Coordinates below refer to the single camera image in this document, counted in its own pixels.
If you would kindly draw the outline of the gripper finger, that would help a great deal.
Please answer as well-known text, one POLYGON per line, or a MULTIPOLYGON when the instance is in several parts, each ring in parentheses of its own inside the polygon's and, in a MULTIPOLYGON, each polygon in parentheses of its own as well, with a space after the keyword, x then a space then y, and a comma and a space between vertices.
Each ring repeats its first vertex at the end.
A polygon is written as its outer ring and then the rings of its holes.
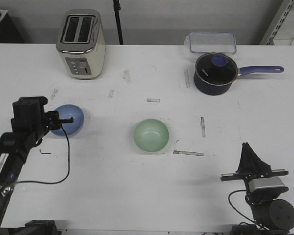
POLYGON ((70 118, 65 118, 65 119, 60 119, 59 123, 73 123, 74 122, 74 118, 70 117, 70 118))
POLYGON ((248 142, 245 143, 245 166, 252 173, 271 173, 271 166, 258 157, 248 142))
POLYGON ((247 145, 247 142, 242 143, 241 158, 239 161, 238 169, 236 171, 237 173, 245 173, 249 169, 247 145))

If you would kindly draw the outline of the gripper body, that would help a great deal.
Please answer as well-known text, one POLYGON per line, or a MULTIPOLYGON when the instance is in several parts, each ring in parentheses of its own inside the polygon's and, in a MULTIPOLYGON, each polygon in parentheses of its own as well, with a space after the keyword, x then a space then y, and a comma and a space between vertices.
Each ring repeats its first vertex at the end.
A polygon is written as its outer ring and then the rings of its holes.
POLYGON ((269 202, 274 199, 277 199, 280 194, 285 193, 289 190, 287 186, 280 189, 264 190, 261 192, 250 192, 248 183, 253 179, 258 178, 271 178, 271 177, 282 177, 288 175, 289 172, 285 169, 275 169, 271 173, 229 173, 222 174, 220 180, 225 181, 234 181, 234 180, 243 180, 246 188, 246 201, 247 203, 264 203, 269 202))
POLYGON ((58 111, 48 111, 42 115, 42 125, 44 127, 44 136, 51 130, 59 130, 62 126, 58 111))

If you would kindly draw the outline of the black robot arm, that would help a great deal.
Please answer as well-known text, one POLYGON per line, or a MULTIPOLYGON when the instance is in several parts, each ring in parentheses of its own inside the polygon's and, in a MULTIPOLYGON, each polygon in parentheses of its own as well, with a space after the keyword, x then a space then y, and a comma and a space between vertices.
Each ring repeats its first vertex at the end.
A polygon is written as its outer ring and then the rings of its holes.
POLYGON ((247 142, 242 144, 238 169, 234 173, 222 174, 220 180, 243 180, 245 189, 236 190, 228 195, 230 206, 243 218, 250 221, 233 225, 231 235, 288 235, 294 227, 294 207, 279 195, 289 190, 280 179, 288 175, 285 169, 273 170, 262 161, 247 142), (231 196, 245 192, 245 201, 250 206, 253 219, 238 211, 231 202, 231 196))
POLYGON ((43 137, 63 123, 72 123, 73 117, 60 119, 57 111, 15 113, 11 119, 12 132, 0 137, 0 226, 30 150, 37 147, 43 137))

